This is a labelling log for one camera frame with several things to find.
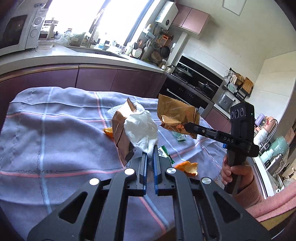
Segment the pink sleeve right forearm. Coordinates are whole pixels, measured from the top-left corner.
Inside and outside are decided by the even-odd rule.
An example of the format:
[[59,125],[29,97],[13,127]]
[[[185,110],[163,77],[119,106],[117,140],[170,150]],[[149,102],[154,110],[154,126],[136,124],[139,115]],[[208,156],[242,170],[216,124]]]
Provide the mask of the pink sleeve right forearm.
[[278,216],[287,216],[295,212],[295,182],[265,199],[253,180],[233,198],[259,222]]

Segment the person's right hand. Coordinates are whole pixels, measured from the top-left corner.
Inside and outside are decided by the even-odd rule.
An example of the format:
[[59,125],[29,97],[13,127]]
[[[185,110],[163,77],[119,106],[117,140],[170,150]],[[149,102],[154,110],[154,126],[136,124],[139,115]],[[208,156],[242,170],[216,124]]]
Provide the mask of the person's right hand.
[[254,179],[251,166],[244,164],[231,167],[228,165],[228,158],[227,155],[225,155],[221,169],[222,183],[224,185],[231,183],[234,175],[241,176],[241,181],[238,187],[238,190],[240,191],[249,186]]

